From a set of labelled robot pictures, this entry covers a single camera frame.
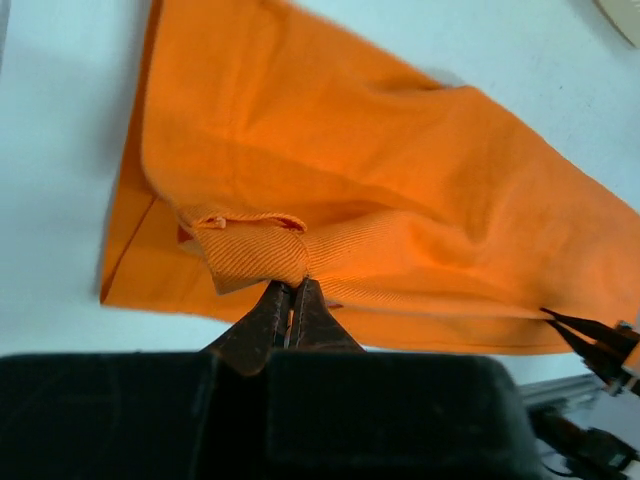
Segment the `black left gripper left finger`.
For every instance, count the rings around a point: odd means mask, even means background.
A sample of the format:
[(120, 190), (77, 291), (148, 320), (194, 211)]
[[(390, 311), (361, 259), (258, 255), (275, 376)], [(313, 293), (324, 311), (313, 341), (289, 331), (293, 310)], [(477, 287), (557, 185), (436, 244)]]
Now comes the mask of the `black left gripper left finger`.
[(200, 352), (3, 357), (2, 477), (253, 477), (260, 373), (284, 332), (285, 288), (273, 282)]

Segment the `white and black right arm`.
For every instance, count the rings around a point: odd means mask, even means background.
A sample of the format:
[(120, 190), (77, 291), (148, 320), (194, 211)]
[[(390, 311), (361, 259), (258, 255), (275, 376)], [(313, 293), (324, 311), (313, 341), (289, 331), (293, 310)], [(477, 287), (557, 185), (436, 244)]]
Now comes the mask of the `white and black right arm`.
[[(639, 332), (623, 321), (609, 327), (598, 321), (542, 310), (584, 364), (604, 383), (611, 396), (639, 394)], [(536, 437), (564, 459), (559, 477), (574, 479), (637, 479), (639, 450), (615, 435), (582, 429), (563, 416), (557, 402), (528, 408)]]

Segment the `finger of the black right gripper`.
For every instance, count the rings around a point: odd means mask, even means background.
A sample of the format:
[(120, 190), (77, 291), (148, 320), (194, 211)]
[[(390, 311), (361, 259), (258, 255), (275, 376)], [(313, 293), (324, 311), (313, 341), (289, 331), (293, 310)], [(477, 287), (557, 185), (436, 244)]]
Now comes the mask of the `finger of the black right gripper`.
[(595, 320), (564, 315), (548, 308), (540, 311), (550, 315), (556, 324), (569, 327), (612, 350), (633, 350), (639, 343), (639, 334), (632, 328), (616, 330)]
[(613, 385), (621, 375), (620, 364), (606, 351), (589, 343), (555, 320), (548, 324), (554, 328), (571, 349), (582, 358), (585, 365), (605, 384)]

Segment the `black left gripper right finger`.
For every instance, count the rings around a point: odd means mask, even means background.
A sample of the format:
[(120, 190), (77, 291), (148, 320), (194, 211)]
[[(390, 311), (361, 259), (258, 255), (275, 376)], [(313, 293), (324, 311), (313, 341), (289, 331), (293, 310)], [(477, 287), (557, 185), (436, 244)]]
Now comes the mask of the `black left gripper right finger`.
[(304, 348), (329, 321), (314, 281), (296, 294), (290, 346), (266, 367), (268, 479), (539, 479), (504, 366), (469, 355)]

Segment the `orange trousers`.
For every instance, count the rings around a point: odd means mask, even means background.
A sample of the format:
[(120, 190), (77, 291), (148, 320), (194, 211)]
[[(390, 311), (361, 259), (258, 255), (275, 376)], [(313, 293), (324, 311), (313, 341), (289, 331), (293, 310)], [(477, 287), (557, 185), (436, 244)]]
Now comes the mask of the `orange trousers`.
[(639, 217), (481, 91), (286, 1), (156, 1), (100, 299), (235, 321), (317, 280), (358, 341), (565, 350), (639, 309)]

